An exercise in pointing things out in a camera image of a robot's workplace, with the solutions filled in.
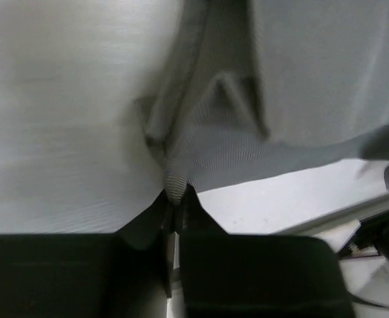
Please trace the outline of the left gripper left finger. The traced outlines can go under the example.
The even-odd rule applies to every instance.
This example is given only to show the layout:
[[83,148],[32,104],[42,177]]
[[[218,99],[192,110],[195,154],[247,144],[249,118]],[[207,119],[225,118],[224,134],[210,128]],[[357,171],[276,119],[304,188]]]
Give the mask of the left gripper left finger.
[[115,233],[0,235],[0,317],[165,317],[165,193]]

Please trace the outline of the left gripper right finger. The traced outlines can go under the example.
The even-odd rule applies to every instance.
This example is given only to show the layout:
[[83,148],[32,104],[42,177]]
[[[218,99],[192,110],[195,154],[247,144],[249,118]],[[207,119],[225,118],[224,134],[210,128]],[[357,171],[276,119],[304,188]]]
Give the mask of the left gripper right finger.
[[354,317],[332,248],[296,235],[231,235],[192,186],[177,212],[186,317]]

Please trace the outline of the grey pleated skirt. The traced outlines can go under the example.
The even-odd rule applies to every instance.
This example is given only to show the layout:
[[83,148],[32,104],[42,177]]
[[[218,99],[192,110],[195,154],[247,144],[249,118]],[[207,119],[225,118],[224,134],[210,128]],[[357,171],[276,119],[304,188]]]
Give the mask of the grey pleated skirt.
[[187,185],[261,233],[389,192],[389,1],[0,1],[0,233]]

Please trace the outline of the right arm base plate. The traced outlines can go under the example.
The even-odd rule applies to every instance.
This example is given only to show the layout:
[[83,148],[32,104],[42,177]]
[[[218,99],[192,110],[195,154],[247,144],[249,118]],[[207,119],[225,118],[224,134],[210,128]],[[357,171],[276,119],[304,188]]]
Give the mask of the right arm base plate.
[[338,255],[341,260],[364,258],[363,251],[367,248],[376,249],[374,257],[382,256],[389,261],[389,212],[361,221]]

